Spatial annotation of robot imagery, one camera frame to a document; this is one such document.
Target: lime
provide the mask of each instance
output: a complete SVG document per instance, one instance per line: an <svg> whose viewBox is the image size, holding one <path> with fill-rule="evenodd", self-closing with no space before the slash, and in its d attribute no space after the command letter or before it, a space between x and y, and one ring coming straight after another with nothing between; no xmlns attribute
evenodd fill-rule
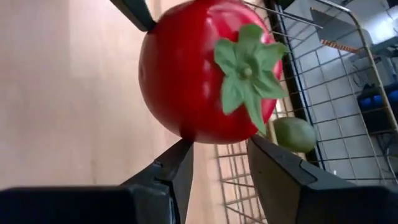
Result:
<svg viewBox="0 0 398 224"><path fill-rule="evenodd" d="M317 143L317 135L311 124L299 118L274 120L278 145L292 152L309 152Z"/></svg>

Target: metal rod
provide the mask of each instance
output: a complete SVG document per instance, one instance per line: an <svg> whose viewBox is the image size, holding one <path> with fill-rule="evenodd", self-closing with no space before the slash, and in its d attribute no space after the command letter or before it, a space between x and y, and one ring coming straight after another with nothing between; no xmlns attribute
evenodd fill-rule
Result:
<svg viewBox="0 0 398 224"><path fill-rule="evenodd" d="M230 182L230 181L221 181L222 183L226 183L226 184L233 184L233 185L237 185L237 186L242 186L242 187L252 187L254 188L253 185L249 185L249 184L240 184L240 183L235 183L235 182Z"/></svg>
<svg viewBox="0 0 398 224"><path fill-rule="evenodd" d="M263 219L265 219L265 217L263 217L263 216L260 215L260 217L258 217L257 219L258 219L258 220L263 220ZM245 224L253 224L253 223L256 223L256 222L255 222L255 221L250 221L250 222L247 222L247 223L245 223Z"/></svg>
<svg viewBox="0 0 398 224"><path fill-rule="evenodd" d="M393 177L395 178L395 180L396 180L396 184L398 184L398 179L397 179L396 173L394 172L394 169L392 168L391 161L390 161L390 158L389 158L389 156L388 156L389 152L390 152L390 147L388 147L388 148L386 149L386 155L384 156L384 159L385 159L386 162L387 162L388 168L389 168L389 170L390 170L392 176L393 176Z"/></svg>
<svg viewBox="0 0 398 224"><path fill-rule="evenodd" d="M360 70L356 70L355 72L350 72L350 73L348 73L348 74L346 74L346 75L341 75L341 76L336 77L336 78L331 78L331 79L329 79L328 81L325 81L325 82L322 82L322 83L319 83L319 84L310 86L310 87L305 88L305 89L300 90L300 91L296 91L296 92L290 93L290 95L291 95L291 94L295 94L295 93L299 93L299 92L301 92L301 91L309 90L309 89L312 89L312 88L314 88L314 87L324 85L324 84L326 84L326 83L330 83L330 82L335 81L335 80L338 80L338 79L340 79L340 78L349 77L349 76L354 75L355 73L364 72L364 71L369 70L369 69L371 69L371 67L362 68L362 69L360 69ZM286 79L284 79L284 80L281 80L280 82L285 82L286 80L288 80L288 79L290 79L290 78L297 78L299 75L304 75L304 74L303 74L303 73L299 73L298 75L294 75L294 77L286 78Z"/></svg>
<svg viewBox="0 0 398 224"><path fill-rule="evenodd" d="M234 147L233 147L233 145L231 144L231 145L229 145L230 146L230 148L231 148L231 152L232 152L232 154L235 154L235 151L234 151ZM238 174L238 165L236 164L236 157L234 156L234 157L232 157L232 158L229 158L230 160L232 159L233 160L233 164L234 164L234 168L235 168L235 172L236 172L236 174ZM241 190L241 188L238 186L238 193L239 193L239 198L242 198L242 190ZM243 206L243 203L241 202L241 206L242 206L242 212L244 213L244 206Z"/></svg>
<svg viewBox="0 0 398 224"><path fill-rule="evenodd" d="M250 3L250 2L247 2L247 1L244 1L244 3L246 3L246 4L250 5L250 6L257 7L257 8L259 8L259 9L263 9L263 10L265 10L265 11L267 11L267 12L273 12L273 13L275 13L275 14L284 16L284 17L286 17L286 18L293 19L293 20L295 20L295 21L303 22L303 23L305 23L305 24L308 24L308 25L315 26L315 27L317 27L317 28L323 29L322 26L316 25L316 24L314 24L314 23L312 23L312 22L305 21L304 19L301 19L301 18L299 18L298 16L295 16L295 15L291 15L291 14L288 14L288 13L277 12L277 11L274 11L274 10L272 10L272 9L268 9L268 8L266 8L266 7L258 6L258 5L256 5L256 4L253 4L253 3Z"/></svg>
<svg viewBox="0 0 398 224"><path fill-rule="evenodd" d="M318 64L321 64L321 61L320 61L320 59L319 59L319 55L318 55L318 52L317 52L317 51L315 51L315 56L317 57ZM325 76L325 74L323 73L322 67L320 67L320 70L321 70L322 78L323 78L324 80L326 80L326 76ZM330 100L330 103L331 103L331 109L332 109L333 113L334 113L335 116L336 116L336 121L337 121L337 126L338 126L338 129L339 129L339 132L340 132L341 136L344 136L343 128L341 127L341 124L340 124L340 119L337 117L337 112L336 112L335 104L333 103L333 100L331 99L331 94L330 94L329 87L328 87L328 85L325 85L325 86L326 86L326 92L327 92L327 94L328 94L328 97L329 97L329 100ZM347 143L346 143L346 139L345 139L345 138L343 138L343 145L344 145L344 148L345 148L346 153L347 153L347 156L348 156L349 164L350 164L350 166L351 166L351 168L352 168L352 170L353 170L354 178L356 179L356 172L355 172L354 164L353 164L353 161L351 160L351 155L350 155L349 150L348 150L348 148L347 148Z"/></svg>
<svg viewBox="0 0 398 224"><path fill-rule="evenodd" d="M298 61L298 65L300 66L300 71L302 71L302 70L303 70L303 67L302 67L302 64L301 64L301 60ZM303 81L304 81L304 87L306 88L307 85L306 85L306 81L305 81L305 77L304 77L304 76L303 76ZM308 95L308 99L307 99L307 96L306 96L305 94L302 93L302 94L301 94L301 97L302 97L302 99L304 99L304 100L308 100L309 105L311 105L311 106L307 105L308 108L306 108L306 109L307 109L307 116L311 119L310 107L313 106L313 103L311 102L310 96ZM325 148L325 145L324 145L324 143L322 142L322 136L321 136L321 133L320 133L319 129L318 129L318 128L315 128L315 130L316 130L316 132L317 132L317 136L319 136L319 138L320 138L320 139L319 139L320 141L319 141L319 140L317 141L317 146L316 146L315 154L316 154L316 157L317 157L317 158L323 158L323 155L322 155L321 150ZM325 157L328 158L327 152L326 152L325 150L324 150L323 152L325 153ZM324 162L318 163L318 166L319 166L319 167L322 167L324 170L326 170L326 165L325 165Z"/></svg>
<svg viewBox="0 0 398 224"><path fill-rule="evenodd" d="M246 144L246 152L248 151L248 140L246 140L245 141L245 144ZM254 198L256 199L256 203L257 203L257 210L258 210L258 212L259 212L259 216L261 217L261 214L262 214L262 206L260 205L260 203L259 203L259 198L258 198L258 193L257 193L257 190L256 190L256 188L254 188Z"/></svg>
<svg viewBox="0 0 398 224"><path fill-rule="evenodd" d="M376 112L376 111L382 111L382 110L384 110L386 108L387 107L383 106L381 108L376 108L376 109L372 109L372 110L362 111L360 113L350 114L350 115L346 115L346 116L340 116L340 117L337 117L337 118L338 119L342 119L342 118L349 118L349 117L352 117L352 116L360 116L361 114L367 114L367 113L372 113L372 112ZM314 122L314 124L322 124L322 123L326 123L326 122L334 121L334 120L336 120L336 118L327 119L327 120L324 120L324 121Z"/></svg>
<svg viewBox="0 0 398 224"><path fill-rule="evenodd" d="M342 38L344 38L344 37L349 36L350 34L353 34L353 33L356 32L356 31L358 31L358 29L351 30L351 31L349 31L349 32L347 32L347 33L345 33L345 34L343 34L343 35L337 37L336 39L330 40L330 41L336 42L336 41L338 41L338 40L340 40L340 39L342 39ZM306 37L306 39L309 38L310 36L312 36L312 35L315 34L315 33L317 33L317 32L315 31L315 32L311 33L308 37ZM297 44L296 46L292 47L292 49L298 47L301 43L303 43L303 42L300 42L300 43ZM314 52L314 51L316 51L316 50L319 50L319 49L321 49L321 48L323 48L323 47L324 47L324 45L323 45L323 44L320 44L319 47L316 47L316 48L314 48L314 49L312 49L312 50L310 50L310 51L308 51L308 52L305 52L304 54L295 57L295 59L298 60L298 59L300 59L300 58L302 58L302 57L304 57L304 56L306 56L306 55L308 55L308 54L310 54L310 53L312 53L312 52Z"/></svg>
<svg viewBox="0 0 398 224"><path fill-rule="evenodd" d="M286 32L289 32L289 30L290 30L291 28L295 27L296 24L298 24L298 23L299 23L298 21L294 21L288 28L286 28Z"/></svg>
<svg viewBox="0 0 398 224"><path fill-rule="evenodd" d="M262 209L262 206L261 206L261 204L260 204L260 200L259 200L259 197L256 197L256 203L257 203L257 208L258 208L258 210L259 210L259 216L260 217L263 217L263 213L264 213L264 211L263 211L263 209Z"/></svg>
<svg viewBox="0 0 398 224"><path fill-rule="evenodd" d="M215 144L214 145L215 151L216 151L216 157L218 157L218 146ZM221 171L221 164L220 164L220 160L217 159L217 166L218 166L218 175L220 175L220 179L223 179L223 174ZM224 189L224 185L221 184L221 193L223 194L223 202L226 203L226 198L225 198L225 189ZM228 211L226 209L226 207L224 208L224 212L225 212L225 217L226 217L226 224L230 224L230 220L229 220L229 216L228 216Z"/></svg>
<svg viewBox="0 0 398 224"><path fill-rule="evenodd" d="M355 156L355 157L351 157L352 159L367 159L367 158L374 158L374 156ZM328 161L342 161L342 160L346 160L347 157L344 158L336 158L336 159L324 159L324 160L317 160L317 161L308 161L308 162L328 162Z"/></svg>
<svg viewBox="0 0 398 224"><path fill-rule="evenodd" d="M335 19L338 15L340 15L340 13L341 13L341 11L339 13L337 13L335 16L333 16L331 19L327 20L323 25L324 26L327 25L329 22L331 22L333 19ZM307 28L308 28L308 26L306 26L306 28L302 29L297 35L301 34ZM312 35L316 34L317 32L318 32L317 30L313 31L310 35L306 36L305 39L307 40L308 38L310 38ZM304 43L304 41L301 41L300 43L296 44L294 47L292 47L292 50L295 49L296 47L300 46L302 43Z"/></svg>
<svg viewBox="0 0 398 224"><path fill-rule="evenodd" d="M243 152L243 149L242 149L240 143L238 143L238 148L239 148L239 152ZM243 159L243 156L241 156L241 163L242 163L243 173L245 174L245 173L246 173L246 168L244 168L244 159ZM244 177L244 183L245 183L245 184L249 184L249 181L248 181L248 177L247 177L247 176ZM249 187L246 188L246 193L247 193L248 195L250 195ZM251 216L254 217L254 210L253 210L253 205L251 204L251 201L249 201L249 207L250 207Z"/></svg>
<svg viewBox="0 0 398 224"><path fill-rule="evenodd" d="M245 156L247 155L246 152L242 152L242 153L232 153L232 154L228 154L228 155L222 155L222 156L218 156L217 158L226 158L226 157L234 157L234 156Z"/></svg>
<svg viewBox="0 0 398 224"><path fill-rule="evenodd" d="M233 179L236 179L236 178L245 177L245 176L249 176L249 175L250 174L240 174L240 175L236 175L236 176L232 176L232 177L228 177L228 178L222 179L221 181L233 180Z"/></svg>
<svg viewBox="0 0 398 224"><path fill-rule="evenodd" d="M346 7L340 6L339 4L336 4L334 2L327 1L327 0L316 0L316 1L320 2L320 3L323 3L323 4L326 4L326 5L330 6L330 7L334 7L334 8L340 9L342 11L345 11L348 14L351 14L351 10L347 9Z"/></svg>
<svg viewBox="0 0 398 224"><path fill-rule="evenodd" d="M267 128L268 128L268 133L269 133L269 139L271 140L272 143L275 145L278 145L278 139L276 137L275 133L275 127L274 127L274 122L273 121L268 121L267 123Z"/></svg>
<svg viewBox="0 0 398 224"><path fill-rule="evenodd" d="M353 94L350 93L350 94L347 94L347 95L343 95L343 96L336 97L336 98L334 98L333 100L339 100L339 99L345 98L345 97L347 97L347 96L352 96L352 95L353 95ZM312 104L311 106L308 106L308 107L311 108L311 107L313 107L313 106L321 105L321 104L327 103L327 102L330 102L330 100L325 100L325 101L321 101L321 102L319 102L319 103L314 103L314 104ZM300 109L296 109L296 110L289 111L289 112L294 112L294 111L302 110L302 109L303 109L303 108L300 108Z"/></svg>
<svg viewBox="0 0 398 224"><path fill-rule="evenodd" d="M318 49L320 49L320 48L322 48L322 47L323 47L323 46L317 47L317 48L311 50L310 53L316 52ZM348 56L348 55L350 55L350 54L351 54L351 53L347 53L347 54L342 55L341 57L345 57L345 56ZM319 65L317 65L317 66L315 66L315 67L309 68L309 69L307 69L307 70L305 70L305 71L301 71L301 72L299 72L297 75L301 75L301 74L304 74L304 73L306 73L306 72L310 72L310 71L312 71L312 70L314 70L314 69L316 69L316 68L320 68L320 67L322 67L322 66L324 66L324 65L328 65L329 63L334 62L335 60L339 60L339 59L340 59L340 56L339 56L339 57L332 58L332 59L330 59L329 61L323 62L323 63L321 63L321 64L319 64Z"/></svg>
<svg viewBox="0 0 398 224"><path fill-rule="evenodd" d="M257 195L250 195L250 196L247 196L247 197L243 197L243 198L241 198L239 200L233 200L233 201L230 201L230 202L226 202L225 205L233 205L235 203L242 202L242 201L249 200L249 199L253 199L253 198L257 198Z"/></svg>
<svg viewBox="0 0 398 224"><path fill-rule="evenodd" d="M369 63L372 65L374 76L376 77L376 84L378 86L380 86L380 94L381 94L382 101L387 106L388 117L389 117L390 122L393 125L395 131L398 133L397 120L395 118L394 113L392 112L392 108L391 108L390 102L388 100L387 93L384 90L384 87L383 87L383 84L382 84L382 81L381 81L381 78L380 78L380 75L379 75L379 71L376 68L376 63L374 63L373 55L372 55L372 52L371 52L371 50L369 48L368 43L366 42L365 36L363 34L363 31L362 31L361 24L359 24L357 18L354 16L354 14L349 9L346 9L344 7L342 7L342 8L346 10L348 15L351 16L351 18L354 20L354 23L355 23L356 27L358 27L359 36L361 37L362 43L363 43L364 48L365 48L366 55L368 56Z"/></svg>
<svg viewBox="0 0 398 224"><path fill-rule="evenodd" d="M258 220L258 219L255 219L255 218L253 218L253 217L250 217L249 215L246 215L246 214L244 214L244 213L241 213L241 212L239 212L239 211L237 211L237 210L235 210L235 209L233 209L233 208L231 208L231 207L229 207L229 206L226 206L226 207L227 207L228 209L230 209L230 210L232 210L232 211L234 211L234 212L236 212L236 213L238 213L238 214L240 214L240 215L242 215L242 216L244 216L244 217L250 219L250 220L253 220L253 221L255 221L255 222L258 222L258 223L262 223L262 224L263 224L263 222L262 222L261 220Z"/></svg>
<svg viewBox="0 0 398 224"><path fill-rule="evenodd" d="M362 37L363 37L363 34L362 34L362 32L361 32L361 26L359 25L359 23L358 23L357 21L355 21L355 23L357 24L358 32L360 32L361 35L362 35ZM366 45L366 41L365 41L364 38L362 38L362 42L363 42L363 44L364 44L364 48L365 48L365 49L368 48L367 45ZM376 64L374 63L373 56L372 56L371 54L369 54L368 56L371 57L371 58L369 58L369 60L371 61L371 65L372 65L373 70L376 71L376 76L378 77L378 73L377 73L377 69L376 69ZM343 64L344 72L345 72L345 74L347 74L347 69L346 69L346 65L344 64L343 58L340 58L340 60L341 60L341 62L342 62L342 64ZM348 83L349 83L349 87L351 88L351 91L352 91L353 94L354 94L354 87L353 87L353 84L352 84L352 82L351 82L350 79L348 79ZM384 91L383 87L382 87L382 86L380 86L380 87L382 88L381 91L383 91L384 94L386 94L386 92ZM361 111L361 108L359 107L358 104L356 104L356 109L359 110L359 111ZM369 141L369 144L370 144L370 146L371 146L371 148L372 148L373 155L375 156L375 160L376 160L377 167L378 167L379 170L380 170L380 175L381 175L382 179L384 180L384 183L386 183L386 180L385 180L385 178L384 178L384 174L383 174L383 172L381 172L380 162L379 162L379 160L378 160L377 157L376 157L376 156L377 156L377 153L376 153L376 150L374 149L373 141L372 141L372 139L371 139L371 137L370 137L370 135L369 135L368 129L366 128L366 122L365 122L365 120L364 120L362 114L360 114L359 117L361 118L361 123L362 123L363 127L365 127L365 133L366 133L366 136L368 137L368 141Z"/></svg>
<svg viewBox="0 0 398 224"><path fill-rule="evenodd" d="M280 32L276 32L276 31L272 31L272 30L270 30L269 32L270 32L270 33L273 33L273 34L277 34L277 35L282 35L282 36L287 37L287 38L291 38L291 39L295 39L295 40L304 41L304 40L302 40L302 39L299 39L299 38L296 38L296 37L292 37L292 36L289 36L289 35L287 35L287 34L282 34L282 33L280 33Z"/></svg>
<svg viewBox="0 0 398 224"><path fill-rule="evenodd" d="M285 112L285 115L286 116L289 116L289 114L288 113L286 113L286 111L288 110L288 106L287 105L289 105L289 110L291 110L292 109L292 100L290 99L290 97L284 97L283 99L282 99L282 104L283 104L283 111Z"/></svg>
<svg viewBox="0 0 398 224"><path fill-rule="evenodd" d="M320 140L318 142L327 142L327 141L334 141L334 140L339 140L339 139L344 139L344 138L353 138L353 137L360 137L360 136L366 136L367 134L354 134L352 136L344 136L344 137L338 137L338 138L331 138L331 139L326 139L326 140Z"/></svg>
<svg viewBox="0 0 398 224"><path fill-rule="evenodd" d="M273 27L271 27L271 30L274 30L274 29L276 29L276 27L278 27L279 26L279 24L275 24Z"/></svg>

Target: tomato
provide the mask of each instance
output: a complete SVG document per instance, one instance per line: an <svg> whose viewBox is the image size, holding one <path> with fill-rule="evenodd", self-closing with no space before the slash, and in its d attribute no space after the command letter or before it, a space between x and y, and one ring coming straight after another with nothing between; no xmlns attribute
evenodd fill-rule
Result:
<svg viewBox="0 0 398 224"><path fill-rule="evenodd" d="M165 12L143 41L139 84L150 112L171 132L196 142L229 144L245 140L257 128L242 105L231 114L221 108L224 73L214 60L216 41L238 40L238 30L256 24L261 42L274 39L252 9L233 0L194 0ZM279 79L282 63L274 69ZM261 101L264 122L275 99Z"/></svg>

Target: wire basket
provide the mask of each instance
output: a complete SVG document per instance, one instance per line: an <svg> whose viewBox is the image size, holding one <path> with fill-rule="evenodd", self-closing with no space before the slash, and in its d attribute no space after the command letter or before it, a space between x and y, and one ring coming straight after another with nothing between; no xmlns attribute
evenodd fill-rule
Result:
<svg viewBox="0 0 398 224"><path fill-rule="evenodd" d="M378 57L354 14L326 0L294 1L284 10L274 1L245 3L289 47L280 81L289 96L278 101L271 120L295 116L314 126L317 146L299 156L357 185L397 185L395 88L384 87ZM351 29L331 31L343 25ZM277 144L272 121L268 125ZM216 156L227 223L267 223L246 142L216 146Z"/></svg>

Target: plastic tomato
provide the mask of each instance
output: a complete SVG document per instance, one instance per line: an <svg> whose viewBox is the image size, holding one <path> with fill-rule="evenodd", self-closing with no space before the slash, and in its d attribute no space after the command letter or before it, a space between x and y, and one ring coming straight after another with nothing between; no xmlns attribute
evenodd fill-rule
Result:
<svg viewBox="0 0 398 224"><path fill-rule="evenodd" d="M258 129L265 131L262 126L271 117L275 98L281 97L267 93L278 85L283 48L247 52L274 43L262 18L239 1L194 0L169 9L155 23L147 11L136 10L138 1L133 2L114 4L148 31L139 59L139 84L147 107L161 124L183 138L214 144L239 142ZM251 41L261 45L248 44ZM258 63L269 57L272 66L264 72L272 78L265 77L256 86L251 80L262 69ZM274 79L272 85L267 85L269 79ZM246 90L239 87L245 83Z"/></svg>

